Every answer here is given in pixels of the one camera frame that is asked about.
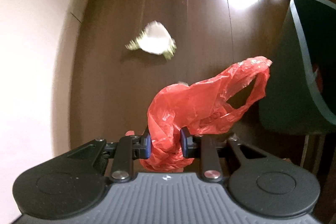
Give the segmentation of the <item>red plastic bag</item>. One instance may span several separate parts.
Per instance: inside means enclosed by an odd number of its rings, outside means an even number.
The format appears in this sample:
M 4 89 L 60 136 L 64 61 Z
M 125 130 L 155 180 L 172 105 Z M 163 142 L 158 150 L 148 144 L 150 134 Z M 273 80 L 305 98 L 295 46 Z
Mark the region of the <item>red plastic bag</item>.
M 178 172 L 194 159 L 182 154 L 180 130 L 224 134 L 265 97 L 272 61 L 264 56 L 235 63 L 217 76 L 190 86 L 172 84 L 157 93 L 147 111 L 151 155 L 141 165 L 152 172 Z

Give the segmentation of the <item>dark teal trash bin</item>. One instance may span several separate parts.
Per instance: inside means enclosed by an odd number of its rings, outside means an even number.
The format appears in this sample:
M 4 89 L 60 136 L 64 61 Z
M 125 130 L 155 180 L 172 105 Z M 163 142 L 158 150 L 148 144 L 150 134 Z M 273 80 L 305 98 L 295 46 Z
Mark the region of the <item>dark teal trash bin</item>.
M 290 0 L 271 55 L 264 128 L 287 134 L 335 132 L 335 4 Z

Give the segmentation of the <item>white green lettuce leaf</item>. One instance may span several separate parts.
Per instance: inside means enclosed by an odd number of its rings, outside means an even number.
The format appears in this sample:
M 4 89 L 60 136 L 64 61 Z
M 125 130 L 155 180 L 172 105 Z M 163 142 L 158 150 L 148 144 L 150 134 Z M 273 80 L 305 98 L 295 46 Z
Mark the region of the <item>white green lettuce leaf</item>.
M 152 55 L 163 56 L 166 60 L 171 60 L 177 49 L 175 40 L 168 30 L 157 21 L 148 23 L 140 34 L 125 47 L 130 51 L 142 50 Z

